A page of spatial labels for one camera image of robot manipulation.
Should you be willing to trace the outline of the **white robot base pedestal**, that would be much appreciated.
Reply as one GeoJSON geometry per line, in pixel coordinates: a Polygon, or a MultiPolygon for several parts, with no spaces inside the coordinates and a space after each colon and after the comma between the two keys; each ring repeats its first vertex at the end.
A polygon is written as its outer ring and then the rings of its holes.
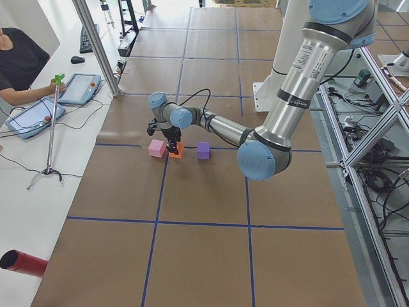
{"type": "Polygon", "coordinates": [[[310,17],[308,4],[308,0],[290,0],[287,3],[271,73],[262,83],[253,84],[254,105],[257,112],[268,112],[273,106],[277,93],[304,41],[302,28],[310,17]]]}

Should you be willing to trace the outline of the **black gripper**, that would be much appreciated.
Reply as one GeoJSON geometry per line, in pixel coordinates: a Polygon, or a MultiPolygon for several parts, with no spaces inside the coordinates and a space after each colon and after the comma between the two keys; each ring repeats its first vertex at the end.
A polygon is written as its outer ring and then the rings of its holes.
{"type": "Polygon", "coordinates": [[[160,130],[167,139],[166,149],[170,154],[178,153],[178,143],[181,141],[181,130],[169,122],[161,122],[153,118],[146,129],[149,136],[160,130]]]}

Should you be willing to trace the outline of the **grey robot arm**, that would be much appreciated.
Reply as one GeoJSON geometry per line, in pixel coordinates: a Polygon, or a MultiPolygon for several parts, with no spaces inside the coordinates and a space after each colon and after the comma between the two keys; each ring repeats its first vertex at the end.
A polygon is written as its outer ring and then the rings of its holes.
{"type": "Polygon", "coordinates": [[[259,127],[175,104],[157,91],[148,98],[154,117],[147,133],[161,131],[167,150],[177,154],[182,130],[197,125],[238,148],[238,166],[247,178],[265,180],[284,171],[291,163],[291,136],[334,56],[372,43],[377,13],[377,1],[289,1],[272,71],[254,93],[270,109],[259,127]]]}

